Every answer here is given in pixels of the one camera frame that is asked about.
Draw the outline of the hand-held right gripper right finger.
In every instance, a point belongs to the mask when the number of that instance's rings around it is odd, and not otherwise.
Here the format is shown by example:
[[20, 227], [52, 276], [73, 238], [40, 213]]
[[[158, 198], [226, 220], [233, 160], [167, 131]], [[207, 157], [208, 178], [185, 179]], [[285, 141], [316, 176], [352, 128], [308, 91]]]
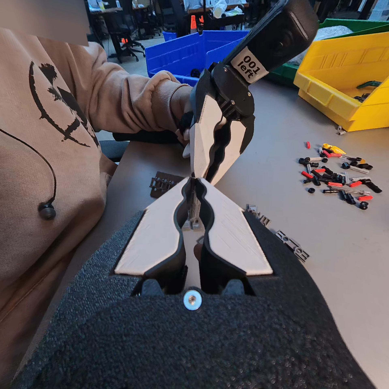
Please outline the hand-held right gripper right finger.
[[196, 179], [199, 217], [205, 228], [199, 263], [201, 289], [218, 294], [231, 280], [243, 283], [251, 293], [249, 279], [272, 276], [273, 270], [240, 206], [204, 178]]

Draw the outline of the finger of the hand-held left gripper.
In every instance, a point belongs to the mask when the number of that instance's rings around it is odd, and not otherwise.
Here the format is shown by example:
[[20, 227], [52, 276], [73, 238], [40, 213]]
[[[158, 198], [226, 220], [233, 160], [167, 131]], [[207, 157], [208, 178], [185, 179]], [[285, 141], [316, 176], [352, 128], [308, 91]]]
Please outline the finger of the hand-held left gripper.
[[190, 160], [194, 178], [205, 178], [211, 164], [210, 151], [215, 143], [215, 129], [225, 123], [217, 101], [205, 96], [199, 119], [190, 129]]
[[216, 185], [217, 182], [225, 175], [225, 173], [231, 168], [235, 161], [239, 158], [241, 152], [241, 146], [244, 140], [246, 127], [236, 120], [232, 120], [226, 125], [226, 134], [229, 135], [227, 140], [224, 141], [226, 145], [221, 146], [221, 157], [215, 157], [213, 166], [215, 172], [211, 172], [209, 168], [210, 178], [207, 177], [207, 181], [211, 185]]

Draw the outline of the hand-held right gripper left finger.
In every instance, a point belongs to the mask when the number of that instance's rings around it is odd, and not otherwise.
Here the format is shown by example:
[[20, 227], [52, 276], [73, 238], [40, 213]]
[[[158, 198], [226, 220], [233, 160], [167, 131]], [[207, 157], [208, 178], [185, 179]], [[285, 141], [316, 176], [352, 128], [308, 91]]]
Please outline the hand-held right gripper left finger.
[[192, 178], [186, 177], [143, 210], [114, 266], [114, 275], [156, 280], [178, 294], [187, 276], [182, 227], [188, 220]]

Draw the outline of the yellow plastic bin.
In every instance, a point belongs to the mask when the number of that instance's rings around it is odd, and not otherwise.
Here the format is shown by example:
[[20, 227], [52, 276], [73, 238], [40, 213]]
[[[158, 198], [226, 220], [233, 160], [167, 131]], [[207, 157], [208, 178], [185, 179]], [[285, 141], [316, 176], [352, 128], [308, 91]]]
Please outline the yellow plastic bin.
[[[364, 82], [377, 87], [357, 89]], [[294, 84], [298, 95], [346, 131], [389, 125], [389, 32], [333, 38], [311, 44]], [[371, 93], [363, 102], [354, 96]]]

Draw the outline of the person's left forearm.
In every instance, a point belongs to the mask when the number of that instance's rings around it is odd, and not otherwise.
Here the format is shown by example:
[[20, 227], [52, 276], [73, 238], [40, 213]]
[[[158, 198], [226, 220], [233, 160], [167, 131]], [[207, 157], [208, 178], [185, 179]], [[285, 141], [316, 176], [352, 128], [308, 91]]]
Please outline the person's left forearm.
[[160, 71], [152, 78], [131, 75], [109, 62], [97, 43], [69, 47], [71, 90], [93, 128], [112, 133], [175, 133], [170, 101], [174, 92], [187, 84], [181, 84], [168, 71]]

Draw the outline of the grey desk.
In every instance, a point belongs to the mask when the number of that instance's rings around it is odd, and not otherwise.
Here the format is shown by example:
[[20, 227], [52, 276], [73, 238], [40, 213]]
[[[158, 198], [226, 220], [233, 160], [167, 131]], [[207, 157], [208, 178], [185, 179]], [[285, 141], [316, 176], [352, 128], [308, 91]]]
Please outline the grey desk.
[[[221, 294], [200, 290], [197, 310], [185, 291], [199, 284], [192, 246], [181, 293], [155, 281], [110, 275], [140, 211], [153, 202], [157, 171], [186, 176], [179, 145], [130, 142], [109, 187], [102, 220], [78, 249], [45, 320], [51, 325], [19, 376], [18, 388], [388, 388], [388, 129], [338, 137], [335, 125], [297, 92], [262, 81], [254, 137], [216, 185], [241, 207], [257, 205], [272, 224], [256, 225], [275, 276], [249, 279]], [[309, 194], [298, 158], [333, 142], [374, 166], [383, 189], [367, 210], [319, 187]], [[302, 263], [276, 236], [309, 254]]]

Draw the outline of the person's left hand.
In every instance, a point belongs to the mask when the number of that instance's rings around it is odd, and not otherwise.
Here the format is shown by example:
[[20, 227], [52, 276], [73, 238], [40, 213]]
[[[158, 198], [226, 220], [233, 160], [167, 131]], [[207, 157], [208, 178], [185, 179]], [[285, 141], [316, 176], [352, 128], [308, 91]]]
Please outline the person's left hand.
[[184, 146], [186, 146], [189, 143], [190, 129], [187, 128], [183, 132], [181, 132], [178, 125], [183, 114], [191, 111], [191, 102], [190, 102], [191, 91], [192, 91], [191, 86], [188, 85], [181, 86], [174, 92], [170, 101], [170, 108], [177, 128], [175, 133], [178, 137], [179, 142]]

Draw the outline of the blue plastic bin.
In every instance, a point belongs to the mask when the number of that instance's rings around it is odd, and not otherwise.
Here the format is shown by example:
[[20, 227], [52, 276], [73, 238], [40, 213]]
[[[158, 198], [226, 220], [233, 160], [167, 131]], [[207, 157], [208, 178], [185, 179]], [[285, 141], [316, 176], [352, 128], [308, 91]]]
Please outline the blue plastic bin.
[[181, 84], [195, 86], [198, 78], [191, 71], [202, 72], [206, 66], [207, 52], [215, 48], [209, 35], [193, 33], [145, 49], [149, 77], [160, 71], [170, 72]]
[[205, 31], [205, 68], [208, 69], [213, 62], [222, 61], [249, 32], [249, 30]]

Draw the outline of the green crate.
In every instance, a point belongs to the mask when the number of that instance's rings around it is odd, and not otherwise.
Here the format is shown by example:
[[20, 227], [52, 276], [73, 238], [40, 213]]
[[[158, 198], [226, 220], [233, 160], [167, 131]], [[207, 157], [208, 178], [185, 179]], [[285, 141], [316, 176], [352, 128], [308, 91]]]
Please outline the green crate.
[[[366, 35], [372, 33], [382, 33], [388, 32], [389, 22], [388, 21], [372, 21], [372, 20], [356, 20], [356, 19], [330, 19], [327, 18], [323, 23], [319, 25], [319, 29], [323, 27], [331, 26], [346, 26], [350, 28], [353, 32], [347, 35], [339, 36], [341, 37], [351, 37]], [[282, 85], [295, 88], [294, 78], [299, 66], [289, 65], [287, 63], [276, 68], [274, 71], [270, 72], [267, 75], [267, 79]]]

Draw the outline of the grey chair seat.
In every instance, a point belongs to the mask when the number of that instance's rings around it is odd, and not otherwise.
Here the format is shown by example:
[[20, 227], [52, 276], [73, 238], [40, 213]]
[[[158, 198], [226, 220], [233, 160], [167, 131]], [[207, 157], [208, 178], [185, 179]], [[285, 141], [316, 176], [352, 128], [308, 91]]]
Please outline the grey chair seat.
[[119, 163], [128, 147], [128, 141], [102, 140], [100, 148], [102, 153], [112, 162]]

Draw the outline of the pile of small toy pins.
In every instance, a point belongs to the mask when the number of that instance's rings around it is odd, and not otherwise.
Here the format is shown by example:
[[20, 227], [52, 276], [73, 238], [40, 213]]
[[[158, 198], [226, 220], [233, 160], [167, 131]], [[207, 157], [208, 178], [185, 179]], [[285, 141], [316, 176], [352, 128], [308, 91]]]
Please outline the pile of small toy pins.
[[323, 143], [315, 150], [315, 155], [298, 158], [303, 176], [302, 184], [325, 195], [336, 195], [340, 200], [362, 211], [383, 189], [372, 177], [374, 166], [360, 156], [353, 156], [342, 148]]

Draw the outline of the clear plastic bag bundle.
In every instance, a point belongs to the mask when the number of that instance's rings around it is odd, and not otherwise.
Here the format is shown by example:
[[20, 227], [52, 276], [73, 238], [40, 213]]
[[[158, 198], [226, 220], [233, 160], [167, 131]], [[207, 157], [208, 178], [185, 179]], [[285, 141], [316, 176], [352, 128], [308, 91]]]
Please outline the clear plastic bag bundle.
[[[352, 32], [353, 31], [350, 28], [348, 28], [346, 26], [342, 26], [342, 25], [323, 27], [323, 28], [318, 29], [318, 32], [317, 32], [313, 41], [321, 41], [321, 40], [325, 40], [325, 39], [329, 39], [329, 38], [336, 38], [339, 36], [350, 34]], [[291, 60], [289, 60], [287, 62], [287, 64], [293, 65], [293, 66], [299, 66], [308, 50], [309, 50], [309, 48], [305, 49], [299, 55], [297, 55], [294, 58], [292, 58]]]

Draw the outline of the black office chair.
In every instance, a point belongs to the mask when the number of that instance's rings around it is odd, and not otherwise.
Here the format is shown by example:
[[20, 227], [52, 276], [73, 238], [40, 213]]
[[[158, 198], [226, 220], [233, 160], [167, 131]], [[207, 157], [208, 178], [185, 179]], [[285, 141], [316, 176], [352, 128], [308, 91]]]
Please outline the black office chair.
[[132, 38], [134, 24], [122, 11], [105, 14], [104, 21], [115, 50], [108, 55], [109, 59], [116, 58], [121, 64], [124, 56], [132, 56], [139, 61], [137, 53], [140, 53], [145, 58], [144, 46]]

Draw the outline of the beige printed hoodie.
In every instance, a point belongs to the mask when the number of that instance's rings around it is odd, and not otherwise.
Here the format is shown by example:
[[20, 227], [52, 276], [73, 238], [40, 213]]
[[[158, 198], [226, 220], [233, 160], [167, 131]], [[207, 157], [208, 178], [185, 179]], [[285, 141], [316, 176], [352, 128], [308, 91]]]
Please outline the beige printed hoodie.
[[12, 380], [73, 252], [100, 219], [113, 165], [72, 93], [70, 44], [1, 28], [1, 388]]

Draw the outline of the cluttered work table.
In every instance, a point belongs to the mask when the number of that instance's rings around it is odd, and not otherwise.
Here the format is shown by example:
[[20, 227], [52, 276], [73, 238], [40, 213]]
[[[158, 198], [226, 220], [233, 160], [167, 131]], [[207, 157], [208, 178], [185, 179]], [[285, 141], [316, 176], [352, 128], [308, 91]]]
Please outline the cluttered work table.
[[150, 1], [87, 1], [91, 16], [101, 16], [109, 33], [131, 33], [146, 39], [150, 30]]

